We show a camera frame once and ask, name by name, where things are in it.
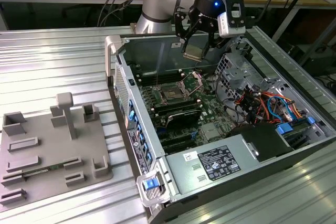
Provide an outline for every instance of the motherboard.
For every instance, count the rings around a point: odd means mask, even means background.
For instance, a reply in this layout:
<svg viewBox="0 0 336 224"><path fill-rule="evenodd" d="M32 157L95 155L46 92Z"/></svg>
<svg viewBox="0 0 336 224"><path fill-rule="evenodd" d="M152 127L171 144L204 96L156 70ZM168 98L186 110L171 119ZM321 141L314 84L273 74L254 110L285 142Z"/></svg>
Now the motherboard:
<svg viewBox="0 0 336 224"><path fill-rule="evenodd" d="M235 127L212 85L192 70L140 79L140 93L166 153L223 139Z"/></svg>

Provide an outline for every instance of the gray handle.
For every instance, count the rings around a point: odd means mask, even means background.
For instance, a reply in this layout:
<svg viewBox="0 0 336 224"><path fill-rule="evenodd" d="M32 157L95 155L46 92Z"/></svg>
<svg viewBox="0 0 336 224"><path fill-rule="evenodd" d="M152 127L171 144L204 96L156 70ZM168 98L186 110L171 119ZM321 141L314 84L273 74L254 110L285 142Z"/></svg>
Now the gray handle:
<svg viewBox="0 0 336 224"><path fill-rule="evenodd" d="M114 55L122 47L119 35L107 36L105 39L105 71L106 76L111 76L111 55Z"/></svg>
<svg viewBox="0 0 336 224"><path fill-rule="evenodd" d="M138 187L139 193L140 193L140 198L142 201L142 204L145 207L151 207L154 206L156 204L161 204L161 203L165 203L167 201L170 200L170 194L169 191L167 190L167 188L165 187L165 191L163 192L163 194L152 198L152 199L148 199L147 193L144 190L142 184L145 180L148 180L150 178L154 178L154 177L158 177L160 176L160 172L159 169L154 169L150 172L148 172L147 174L141 175L139 177L137 177L137 181L136 181L136 186Z"/></svg>

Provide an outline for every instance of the ribbed metal surface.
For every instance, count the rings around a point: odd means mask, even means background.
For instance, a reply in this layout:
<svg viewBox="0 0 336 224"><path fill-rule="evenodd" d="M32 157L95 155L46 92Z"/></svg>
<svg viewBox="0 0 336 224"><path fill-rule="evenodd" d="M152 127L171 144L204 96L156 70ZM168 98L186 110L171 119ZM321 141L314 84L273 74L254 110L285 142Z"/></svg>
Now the ribbed metal surface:
<svg viewBox="0 0 336 224"><path fill-rule="evenodd" d="M0 125L7 112L50 113L57 93L72 92L75 107L87 102L98 107L114 175L3 212L1 223L147 223L104 73L105 37L129 33L128 28L85 28L0 34Z"/></svg>
<svg viewBox="0 0 336 224"><path fill-rule="evenodd" d="M1 223L146 223L129 160L104 82L103 40L128 28L16 31L0 34L0 115L49 113L55 94L72 92L75 105L98 106L114 177L80 190L6 211ZM250 31L281 62L283 52L257 30ZM266 74L269 66L254 58ZM301 85L336 114L334 97L293 69ZM336 223L336 144L295 167L172 220L183 223Z"/></svg>

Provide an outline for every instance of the circuit board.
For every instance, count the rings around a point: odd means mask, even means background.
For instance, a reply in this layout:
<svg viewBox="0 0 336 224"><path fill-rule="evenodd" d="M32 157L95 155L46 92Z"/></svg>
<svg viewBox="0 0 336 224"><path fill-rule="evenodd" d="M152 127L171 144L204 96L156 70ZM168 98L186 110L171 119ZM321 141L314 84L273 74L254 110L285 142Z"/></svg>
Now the circuit board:
<svg viewBox="0 0 336 224"><path fill-rule="evenodd" d="M172 82L139 87L161 144L169 154L223 139L235 127L235 123L216 98L209 82L199 74L198 80L192 77L191 72L186 75L190 77L185 78L183 83ZM151 113L154 107L195 100L202 103L199 106L201 115L197 122L188 126L168 130L163 122L158 120L160 118L158 114Z"/></svg>

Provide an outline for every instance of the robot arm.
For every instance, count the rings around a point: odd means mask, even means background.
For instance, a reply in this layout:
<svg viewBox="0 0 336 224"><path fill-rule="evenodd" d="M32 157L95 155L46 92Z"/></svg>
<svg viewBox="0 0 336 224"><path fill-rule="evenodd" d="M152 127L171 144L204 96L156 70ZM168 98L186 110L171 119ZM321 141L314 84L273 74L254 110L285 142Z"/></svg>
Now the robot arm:
<svg viewBox="0 0 336 224"><path fill-rule="evenodd" d="M243 0L144 0L142 15L136 27L137 34L171 31L174 16L176 35L184 43L183 52L191 36L197 31L209 34L203 55L209 48L222 47L226 38L245 33ZM187 30L182 21L190 20Z"/></svg>

